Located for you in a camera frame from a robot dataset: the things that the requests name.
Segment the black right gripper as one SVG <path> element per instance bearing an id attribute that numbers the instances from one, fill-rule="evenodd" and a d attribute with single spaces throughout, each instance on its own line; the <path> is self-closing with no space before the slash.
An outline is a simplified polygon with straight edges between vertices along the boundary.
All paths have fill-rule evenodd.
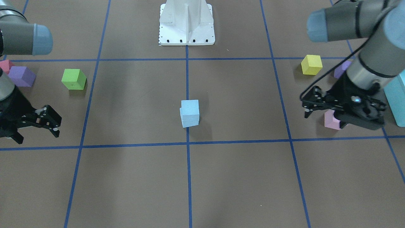
<path id="1" fill-rule="evenodd" d="M 6 98 L 1 99 L 1 137 L 13 139 L 17 144 L 22 144 L 24 137 L 18 133 L 18 128 L 36 127 L 49 130 L 55 138 L 60 136 L 59 127 L 62 117 L 50 106 L 45 105 L 41 109 L 35 109 L 26 99 L 18 87 Z M 37 115 L 37 123 L 22 121 L 23 116 Z"/>

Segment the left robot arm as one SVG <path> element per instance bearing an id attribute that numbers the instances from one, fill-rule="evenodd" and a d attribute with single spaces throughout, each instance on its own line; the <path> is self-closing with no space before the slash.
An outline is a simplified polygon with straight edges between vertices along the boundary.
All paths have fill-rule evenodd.
<path id="1" fill-rule="evenodd" d="M 313 82 L 300 94 L 305 118 L 317 110 L 333 110 L 340 128 L 382 128 L 387 108 L 382 89 L 404 71 L 404 1 L 339 0 L 309 15 L 307 33 L 318 43 L 365 41 L 346 58 L 356 55 L 328 91 Z"/>

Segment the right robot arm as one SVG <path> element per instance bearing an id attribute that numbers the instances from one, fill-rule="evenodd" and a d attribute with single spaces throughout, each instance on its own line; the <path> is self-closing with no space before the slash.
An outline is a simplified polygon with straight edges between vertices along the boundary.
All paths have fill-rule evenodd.
<path id="1" fill-rule="evenodd" d="M 0 3 L 1 56 L 43 56 L 53 49 L 51 31 L 45 25 L 30 23 L 10 0 Z M 20 128 L 44 128 L 58 138 L 62 117 L 50 106 L 36 109 L 23 95 L 17 85 L 1 70 L 0 77 L 0 127 L 1 137 L 22 144 L 24 137 Z"/>

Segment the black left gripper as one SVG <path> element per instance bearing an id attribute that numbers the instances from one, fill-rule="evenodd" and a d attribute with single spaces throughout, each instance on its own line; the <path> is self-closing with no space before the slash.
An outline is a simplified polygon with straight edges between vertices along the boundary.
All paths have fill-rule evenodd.
<path id="1" fill-rule="evenodd" d="M 376 99 L 376 91 L 359 88 L 343 74 L 328 90 L 310 86 L 301 94 L 304 118 L 317 110 L 334 110 L 333 116 L 340 121 L 340 128 L 351 124 L 369 130 L 378 130 L 385 125 L 384 113 L 387 105 Z"/>

